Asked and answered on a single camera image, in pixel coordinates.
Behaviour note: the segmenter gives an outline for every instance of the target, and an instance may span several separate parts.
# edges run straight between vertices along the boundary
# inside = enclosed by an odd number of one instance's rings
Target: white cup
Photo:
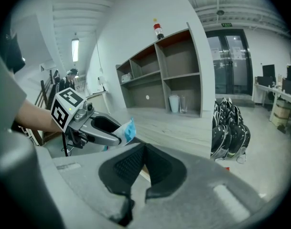
[[[178,95],[171,95],[169,96],[171,111],[173,113],[177,113],[179,109],[179,96]]]

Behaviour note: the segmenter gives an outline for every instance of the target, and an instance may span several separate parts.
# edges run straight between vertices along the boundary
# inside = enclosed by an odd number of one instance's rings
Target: door frame
[[[253,72],[252,72],[252,63],[251,63],[251,55],[250,50],[248,46],[248,42],[244,33],[243,29],[224,29],[224,30],[216,30],[216,31],[206,31],[206,36],[208,37],[224,37],[224,39],[221,40],[222,47],[224,47],[223,43],[224,40],[226,40],[226,36],[240,36],[241,41],[243,44],[243,47],[246,48],[246,67],[247,67],[247,94],[252,96],[252,90],[253,90]]]

